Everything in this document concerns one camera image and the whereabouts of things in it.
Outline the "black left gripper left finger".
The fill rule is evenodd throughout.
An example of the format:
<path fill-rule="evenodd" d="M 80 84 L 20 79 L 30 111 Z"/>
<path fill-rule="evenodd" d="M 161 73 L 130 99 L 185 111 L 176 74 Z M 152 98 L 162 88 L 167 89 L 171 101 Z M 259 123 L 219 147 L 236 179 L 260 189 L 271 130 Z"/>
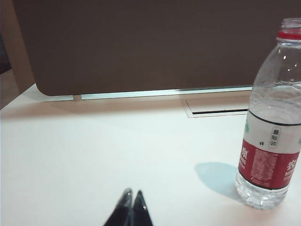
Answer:
<path fill-rule="evenodd" d="M 132 198 L 132 189 L 126 188 L 104 226 L 131 226 Z"/>

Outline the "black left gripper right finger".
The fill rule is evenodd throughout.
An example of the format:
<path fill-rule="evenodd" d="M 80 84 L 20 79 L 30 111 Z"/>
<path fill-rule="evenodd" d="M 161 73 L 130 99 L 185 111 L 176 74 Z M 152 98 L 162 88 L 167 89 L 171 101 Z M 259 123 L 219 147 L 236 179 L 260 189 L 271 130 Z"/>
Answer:
<path fill-rule="evenodd" d="M 153 226 L 143 193 L 138 191 L 133 205 L 133 225 Z"/>

